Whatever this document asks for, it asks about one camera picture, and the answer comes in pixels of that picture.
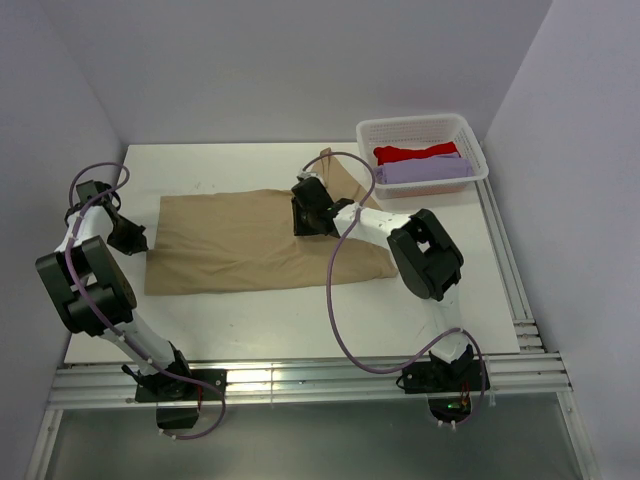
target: tan towel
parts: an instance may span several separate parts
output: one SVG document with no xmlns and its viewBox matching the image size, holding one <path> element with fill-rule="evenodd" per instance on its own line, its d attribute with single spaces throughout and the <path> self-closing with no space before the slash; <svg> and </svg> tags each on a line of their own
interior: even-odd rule
<svg viewBox="0 0 640 480">
<path fill-rule="evenodd" d="M 334 157 L 317 162 L 314 170 L 322 174 L 334 200 L 358 201 L 365 194 Z M 371 198 L 366 206 L 380 208 Z M 322 235 L 294 237 L 289 191 L 162 197 L 155 248 L 147 253 L 145 294 L 324 285 L 336 242 Z M 385 249 L 347 240 L 333 281 L 353 283 L 396 274 Z"/>
</svg>

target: folded purple towel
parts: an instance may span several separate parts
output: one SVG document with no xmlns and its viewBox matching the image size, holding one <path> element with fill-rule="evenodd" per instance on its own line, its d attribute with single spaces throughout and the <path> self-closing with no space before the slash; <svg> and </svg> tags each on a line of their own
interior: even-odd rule
<svg viewBox="0 0 640 480">
<path fill-rule="evenodd" d="M 385 163 L 374 171 L 376 181 L 383 185 L 471 177 L 474 174 L 469 160 L 457 154 Z"/>
</svg>

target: laundry basket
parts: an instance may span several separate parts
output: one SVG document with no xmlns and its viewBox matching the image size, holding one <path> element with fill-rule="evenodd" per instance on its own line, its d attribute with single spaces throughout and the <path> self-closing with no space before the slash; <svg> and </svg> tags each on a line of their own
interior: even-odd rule
<svg viewBox="0 0 640 480">
<path fill-rule="evenodd" d="M 462 190 L 469 183 L 482 180 L 489 174 L 487 160 L 480 149 L 471 127 L 457 114 L 425 115 L 365 120 L 356 127 L 360 156 L 373 168 L 378 159 L 373 154 L 376 147 L 392 145 L 399 148 L 423 149 L 438 143 L 454 142 L 460 155 L 471 164 L 474 175 L 464 178 L 430 180 L 382 185 L 376 184 L 378 198 L 413 197 L 452 193 Z"/>
</svg>

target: gray wall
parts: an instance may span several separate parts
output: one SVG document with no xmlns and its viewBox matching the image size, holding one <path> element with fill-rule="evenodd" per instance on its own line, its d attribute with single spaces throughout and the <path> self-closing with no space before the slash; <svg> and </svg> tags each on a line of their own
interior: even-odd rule
<svg viewBox="0 0 640 480">
<path fill-rule="evenodd" d="M 34 269 L 73 174 L 121 144 L 35 0 L 0 0 L 0 465 L 22 478 L 67 332 Z"/>
<path fill-rule="evenodd" d="M 608 479 L 640 475 L 640 3 L 556 0 L 486 138 L 544 339 Z"/>
<path fill-rule="evenodd" d="M 453 111 L 480 138 L 550 0 L 41 0 L 126 143 L 350 140 Z"/>
</svg>

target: table top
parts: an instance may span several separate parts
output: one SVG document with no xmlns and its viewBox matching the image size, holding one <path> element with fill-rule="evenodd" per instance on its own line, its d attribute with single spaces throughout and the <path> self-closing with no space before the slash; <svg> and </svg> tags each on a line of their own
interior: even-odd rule
<svg viewBox="0 0 640 480">
<path fill-rule="evenodd" d="M 160 197 L 263 188 L 289 190 L 300 167 L 318 153 L 358 153 L 355 143 L 135 145 L 125 165 L 129 183 L 120 191 L 121 214 L 147 227 L 155 243 Z M 364 168 L 341 159 L 367 185 Z M 378 200 L 397 213 L 432 210 L 465 258 L 460 283 L 463 327 L 485 353 L 520 351 L 498 265 L 475 186 L 459 193 Z M 190 361 L 256 361 L 343 357 L 326 311 L 324 287 L 184 296 L 144 295 L 145 255 L 112 251 L 138 298 L 138 313 Z M 334 287 L 340 332 L 361 357 L 414 354 L 437 333 L 433 312 L 413 296 L 400 276 Z M 127 360 L 117 347 L 73 335 L 66 363 Z"/>
</svg>

